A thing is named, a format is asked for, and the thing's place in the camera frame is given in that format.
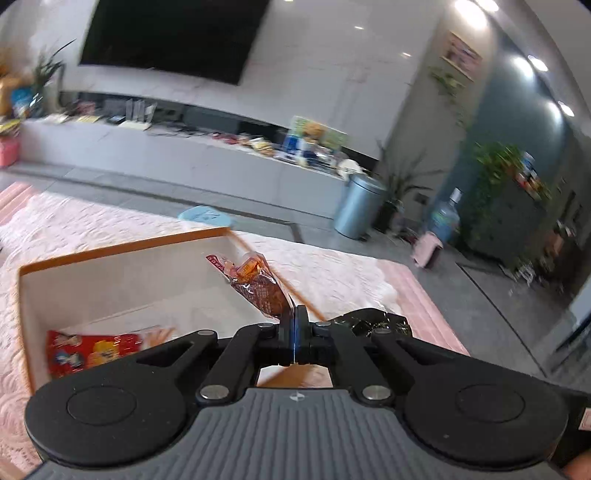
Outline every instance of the pink quilted blanket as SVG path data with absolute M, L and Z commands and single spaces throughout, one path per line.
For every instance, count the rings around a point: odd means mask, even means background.
M 0 474 L 7 468 L 14 473 L 15 467 L 29 472 L 39 463 L 22 420 L 30 392 L 17 315 L 19 267 L 204 228 L 208 226 L 36 193 L 24 184 L 0 193 Z M 249 233 L 241 236 L 327 317 L 364 307 L 401 311 L 416 337 L 467 354 L 407 267 Z M 10 462 L 7 468 L 2 459 Z

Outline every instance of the metal screw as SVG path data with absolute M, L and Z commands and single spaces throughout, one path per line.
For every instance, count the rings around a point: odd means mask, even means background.
M 221 400 L 226 398 L 230 394 L 230 391 L 223 385 L 207 385 L 201 389 L 199 394 L 205 400 Z
M 386 400 L 392 392 L 382 385 L 370 385 L 363 389 L 362 394 L 368 400 Z

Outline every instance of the framed picture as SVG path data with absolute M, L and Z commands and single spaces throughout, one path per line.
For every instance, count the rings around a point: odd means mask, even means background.
M 482 57 L 453 32 L 449 32 L 446 51 L 442 58 L 469 80 L 472 80 L 482 63 Z

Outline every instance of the gray ribbed grip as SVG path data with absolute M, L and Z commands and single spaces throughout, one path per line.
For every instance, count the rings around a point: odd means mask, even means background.
M 47 462 L 33 480 L 557 480 L 541 463 L 487 473 L 449 465 L 404 433 L 385 408 L 343 390 L 251 388 L 228 407 L 201 411 L 187 434 L 159 455 L 118 469 L 81 471 Z

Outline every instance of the television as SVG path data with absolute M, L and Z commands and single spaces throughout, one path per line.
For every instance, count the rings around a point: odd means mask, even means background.
M 163 70 L 237 85 L 269 0 L 99 0 L 81 65 Z

